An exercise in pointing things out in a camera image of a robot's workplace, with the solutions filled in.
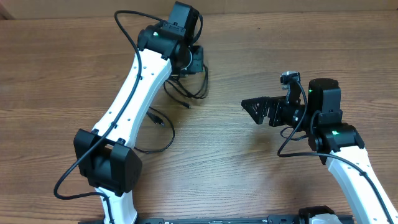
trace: wall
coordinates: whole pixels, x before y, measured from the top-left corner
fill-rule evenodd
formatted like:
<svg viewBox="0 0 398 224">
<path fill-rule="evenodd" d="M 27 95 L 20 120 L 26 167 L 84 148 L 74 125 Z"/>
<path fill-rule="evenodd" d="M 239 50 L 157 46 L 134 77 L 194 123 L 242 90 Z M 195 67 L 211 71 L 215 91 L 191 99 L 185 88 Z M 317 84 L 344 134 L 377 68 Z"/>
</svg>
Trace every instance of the wall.
<svg viewBox="0 0 398 224">
<path fill-rule="evenodd" d="M 395 10 L 398 0 L 180 0 L 202 14 Z M 7 18 L 112 16 L 118 9 L 168 15 L 175 0 L 1 0 Z"/>
</svg>

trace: beige wall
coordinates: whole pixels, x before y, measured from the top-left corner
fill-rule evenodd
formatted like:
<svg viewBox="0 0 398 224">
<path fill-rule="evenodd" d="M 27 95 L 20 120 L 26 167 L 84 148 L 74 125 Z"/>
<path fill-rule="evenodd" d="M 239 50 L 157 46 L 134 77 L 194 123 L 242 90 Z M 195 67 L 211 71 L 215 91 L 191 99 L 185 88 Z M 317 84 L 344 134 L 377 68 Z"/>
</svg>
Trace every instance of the beige wall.
<svg viewBox="0 0 398 224">
<path fill-rule="evenodd" d="M 395 10 L 398 0 L 180 0 L 202 14 Z M 175 0 L 2 0 L 15 19 L 112 16 L 118 9 L 167 15 Z"/>
</svg>

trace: wooden table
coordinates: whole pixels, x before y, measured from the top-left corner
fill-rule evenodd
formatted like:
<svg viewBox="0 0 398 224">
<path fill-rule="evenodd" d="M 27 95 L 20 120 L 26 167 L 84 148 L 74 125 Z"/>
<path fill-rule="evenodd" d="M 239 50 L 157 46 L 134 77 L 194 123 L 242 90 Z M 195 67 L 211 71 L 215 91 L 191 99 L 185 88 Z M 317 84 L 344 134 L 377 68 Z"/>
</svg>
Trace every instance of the wooden table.
<svg viewBox="0 0 398 224">
<path fill-rule="evenodd" d="M 123 17 L 132 37 L 153 21 Z M 188 110 L 160 90 L 153 107 L 176 138 L 144 163 L 134 189 L 142 217 L 255 217 L 328 205 L 351 210 L 316 157 L 278 158 L 282 128 L 256 125 L 241 100 L 280 96 L 279 74 L 303 85 L 337 79 L 343 121 L 366 142 L 374 170 L 398 208 L 398 11 L 205 16 L 200 44 L 210 93 Z M 113 18 L 0 21 L 0 222 L 76 223 L 101 218 L 98 197 L 63 201 L 53 186 L 76 159 L 73 137 L 102 117 L 130 69 L 134 51 Z M 200 75 L 183 80 L 192 90 Z M 147 118 L 137 145 L 163 146 L 170 129 Z M 306 141 L 286 151 L 310 151 Z M 92 191 L 77 170 L 61 186 Z"/>
</svg>

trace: cable connector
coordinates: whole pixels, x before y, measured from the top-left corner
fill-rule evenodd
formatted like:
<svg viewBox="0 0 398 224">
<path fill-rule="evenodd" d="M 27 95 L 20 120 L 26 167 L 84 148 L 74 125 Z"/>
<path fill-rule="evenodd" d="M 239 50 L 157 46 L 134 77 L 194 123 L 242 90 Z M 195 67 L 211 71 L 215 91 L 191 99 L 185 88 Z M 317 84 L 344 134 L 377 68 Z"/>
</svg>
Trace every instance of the cable connector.
<svg viewBox="0 0 398 224">
<path fill-rule="evenodd" d="M 163 122 L 162 118 L 158 117 L 157 115 L 154 115 L 149 111 L 147 111 L 147 115 L 155 124 L 160 124 L 163 127 L 165 126 L 165 123 Z"/>
</svg>

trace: wooden surface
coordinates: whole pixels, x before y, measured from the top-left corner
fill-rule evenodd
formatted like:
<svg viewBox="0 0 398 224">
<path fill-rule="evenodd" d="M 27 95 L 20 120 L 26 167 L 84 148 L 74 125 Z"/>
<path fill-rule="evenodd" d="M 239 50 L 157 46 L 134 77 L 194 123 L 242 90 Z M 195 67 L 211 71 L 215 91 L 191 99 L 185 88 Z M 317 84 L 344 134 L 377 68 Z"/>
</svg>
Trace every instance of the wooden surface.
<svg viewBox="0 0 398 224">
<path fill-rule="evenodd" d="M 153 21 L 123 17 L 133 37 Z M 302 83 L 337 79 L 343 120 L 364 139 L 381 184 L 398 208 L 398 11 L 205 16 L 200 39 L 210 93 L 188 110 L 163 90 L 154 103 L 176 138 L 143 155 L 134 203 L 143 217 L 254 217 L 328 205 L 351 210 L 319 158 L 278 158 L 281 128 L 256 125 L 241 100 L 280 96 L 279 74 Z M 113 18 L 0 21 L 0 222 L 76 223 L 103 215 L 98 197 L 56 199 L 53 186 L 75 161 L 73 137 L 113 101 L 134 51 Z M 183 80 L 199 87 L 200 76 Z M 167 143 L 169 128 L 146 118 L 140 147 Z M 306 141 L 286 151 L 310 151 Z M 92 191 L 77 170 L 65 195 Z"/>
<path fill-rule="evenodd" d="M 398 0 L 180 0 L 202 14 L 396 10 Z M 1 0 L 6 18 L 48 19 L 113 16 L 129 9 L 170 14 L 175 0 Z"/>
</svg>

